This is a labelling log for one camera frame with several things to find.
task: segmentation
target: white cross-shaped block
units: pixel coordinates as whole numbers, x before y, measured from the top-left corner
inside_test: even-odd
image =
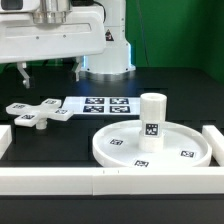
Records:
[[[45,129],[47,127],[47,118],[67,121],[73,115],[73,111],[61,109],[60,106],[61,100],[47,99],[38,106],[13,103],[6,107],[6,111],[8,114],[19,115],[15,119],[16,125],[27,127],[36,125],[37,129]]]

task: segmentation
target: white round tray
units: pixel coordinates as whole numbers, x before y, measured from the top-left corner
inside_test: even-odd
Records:
[[[139,149],[140,120],[108,125],[93,138],[93,154],[104,167],[208,166],[212,149],[197,131],[163,122],[164,147],[159,152]]]

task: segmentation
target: white rectangular block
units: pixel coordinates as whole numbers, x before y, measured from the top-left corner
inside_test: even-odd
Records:
[[[0,125],[0,158],[2,158],[11,142],[12,133],[10,125]]]
[[[212,155],[220,166],[224,166],[224,136],[214,125],[203,126],[202,135],[212,147]]]

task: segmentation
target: black table surface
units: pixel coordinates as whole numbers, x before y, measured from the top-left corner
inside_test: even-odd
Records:
[[[66,96],[139,97],[167,95],[166,120],[201,131],[213,124],[224,130],[224,85],[191,68],[137,68],[130,79],[74,82],[66,66],[31,67],[35,88],[26,89],[15,68],[0,75],[0,124],[12,126],[13,142],[1,167],[98,167],[92,137],[105,125],[138,116],[73,116],[49,120],[45,131],[14,125],[5,107],[38,105]],[[1,196],[0,223],[223,223],[223,195]]]

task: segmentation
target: blue light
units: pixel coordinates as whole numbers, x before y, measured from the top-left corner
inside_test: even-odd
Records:
[[[83,56],[83,61],[82,61],[82,68],[86,67],[86,56]]]

